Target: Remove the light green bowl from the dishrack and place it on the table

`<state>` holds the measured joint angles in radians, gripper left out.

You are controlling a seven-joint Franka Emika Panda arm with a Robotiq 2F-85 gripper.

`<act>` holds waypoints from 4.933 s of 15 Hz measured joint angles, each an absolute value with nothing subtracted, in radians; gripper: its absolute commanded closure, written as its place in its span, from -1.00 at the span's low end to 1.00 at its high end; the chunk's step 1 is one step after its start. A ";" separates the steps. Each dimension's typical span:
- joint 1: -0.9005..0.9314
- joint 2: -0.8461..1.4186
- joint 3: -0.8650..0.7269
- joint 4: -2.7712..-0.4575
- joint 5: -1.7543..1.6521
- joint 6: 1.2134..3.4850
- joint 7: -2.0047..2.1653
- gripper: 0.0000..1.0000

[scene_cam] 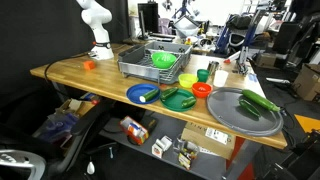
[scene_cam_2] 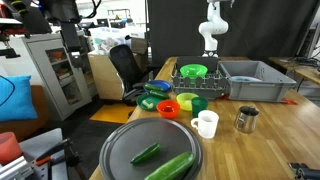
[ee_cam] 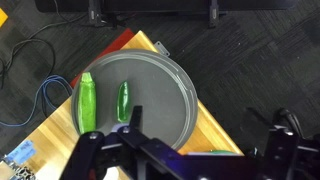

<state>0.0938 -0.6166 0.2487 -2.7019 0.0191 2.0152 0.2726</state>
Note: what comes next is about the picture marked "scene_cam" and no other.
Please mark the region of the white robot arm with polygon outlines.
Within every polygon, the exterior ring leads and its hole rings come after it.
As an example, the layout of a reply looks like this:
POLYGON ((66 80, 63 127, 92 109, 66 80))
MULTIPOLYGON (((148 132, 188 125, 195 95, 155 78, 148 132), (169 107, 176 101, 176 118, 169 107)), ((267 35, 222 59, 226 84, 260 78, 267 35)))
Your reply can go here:
POLYGON ((112 20, 111 12, 95 0, 76 1, 83 8, 82 20, 91 28, 95 38, 95 45, 89 52, 89 56, 96 60, 113 59, 114 54, 111 49, 109 33, 103 27, 104 24, 112 20))

